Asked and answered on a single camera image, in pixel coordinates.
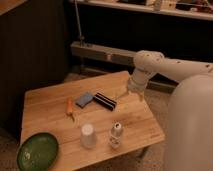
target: kitchen counter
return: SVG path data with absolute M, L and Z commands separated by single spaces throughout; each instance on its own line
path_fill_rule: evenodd
M 1 0 L 0 1 L 0 15 L 16 8 L 17 6 L 23 4 L 27 0 Z

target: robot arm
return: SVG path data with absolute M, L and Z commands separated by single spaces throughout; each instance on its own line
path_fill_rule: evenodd
M 164 171 L 212 171 L 213 64 L 167 59 L 140 51 L 128 90 L 141 93 L 156 73 L 179 85 L 168 106 Z
M 213 64 L 177 59 L 168 59 L 160 52 L 139 51 L 134 57 L 135 70 L 128 81 L 127 88 L 132 92 L 145 90 L 148 81 L 159 73 L 180 83 L 193 75 L 209 73 Z

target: paper cup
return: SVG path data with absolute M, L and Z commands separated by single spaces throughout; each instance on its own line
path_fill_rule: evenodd
M 96 144 L 96 134 L 92 124 L 81 127 L 81 144 L 85 148 L 93 148 Z

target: green plate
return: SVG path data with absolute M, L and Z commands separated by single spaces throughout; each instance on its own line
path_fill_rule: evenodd
M 17 163 L 21 171 L 45 171 L 58 153 L 58 141 L 50 133 L 38 133 L 20 147 Z

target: white bottle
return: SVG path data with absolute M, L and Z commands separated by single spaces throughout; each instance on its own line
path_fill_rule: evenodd
M 123 134 L 123 126 L 116 122 L 109 132 L 109 145 L 116 149 L 121 144 L 121 136 Z

